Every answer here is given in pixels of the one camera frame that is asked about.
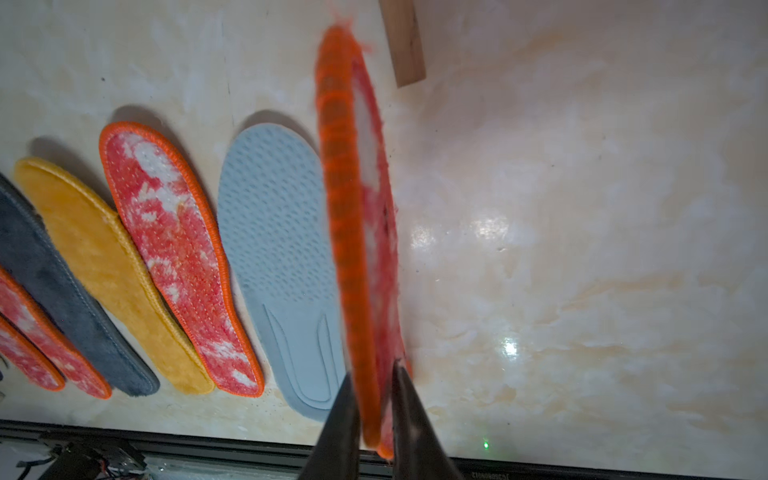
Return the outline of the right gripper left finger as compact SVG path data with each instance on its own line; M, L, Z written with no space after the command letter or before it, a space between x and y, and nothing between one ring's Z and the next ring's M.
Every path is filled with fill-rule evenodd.
M359 476L360 413L348 373L299 480L356 480Z

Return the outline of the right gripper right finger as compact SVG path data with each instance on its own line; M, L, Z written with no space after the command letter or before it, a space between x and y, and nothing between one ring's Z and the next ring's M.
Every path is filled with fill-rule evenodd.
M393 478L463 479L461 472L445 454L401 362L393 366L391 400L395 450Z

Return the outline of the orange edged insole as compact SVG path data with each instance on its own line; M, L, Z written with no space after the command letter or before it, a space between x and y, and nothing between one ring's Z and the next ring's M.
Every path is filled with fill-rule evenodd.
M374 88L363 47L348 24L325 31L315 86L330 243L363 441L391 460L392 370L407 361L396 208Z

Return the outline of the light blue insole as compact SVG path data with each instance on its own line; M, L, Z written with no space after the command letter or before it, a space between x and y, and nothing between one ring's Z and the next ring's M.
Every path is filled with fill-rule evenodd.
M226 153L217 221L231 270L287 404L324 421L346 375L319 157L275 123Z

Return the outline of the red patterned insole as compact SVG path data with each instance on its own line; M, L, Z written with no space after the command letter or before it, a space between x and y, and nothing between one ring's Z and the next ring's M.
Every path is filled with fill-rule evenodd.
M4 316L1 317L1 354L10 360L34 384L49 391L63 390L64 376Z
M112 388L104 377L6 270L1 271L2 316L54 364L64 376L66 385L71 383L97 399L106 400L112 396Z

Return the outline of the yellow insole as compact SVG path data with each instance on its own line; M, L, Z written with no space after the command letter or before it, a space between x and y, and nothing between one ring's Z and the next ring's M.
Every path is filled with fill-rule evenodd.
M37 157L19 160L14 179L75 277L127 328L157 371L183 394L212 392L214 382L118 213L68 171Z

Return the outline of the dark grey insole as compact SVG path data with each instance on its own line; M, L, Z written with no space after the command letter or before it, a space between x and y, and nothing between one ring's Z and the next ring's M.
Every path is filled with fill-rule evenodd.
M160 382L54 247L31 203L1 178L1 266L107 383L133 397Z

